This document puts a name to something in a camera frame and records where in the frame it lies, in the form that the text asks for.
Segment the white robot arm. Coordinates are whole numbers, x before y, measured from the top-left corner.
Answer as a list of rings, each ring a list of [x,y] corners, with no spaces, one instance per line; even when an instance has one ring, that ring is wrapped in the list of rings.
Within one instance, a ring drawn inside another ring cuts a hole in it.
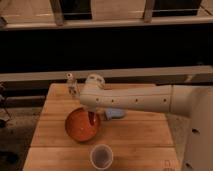
[[[119,108],[170,113],[190,118],[181,171],[213,171],[213,86],[163,85],[104,89],[102,76],[87,77],[80,103],[93,108]]]

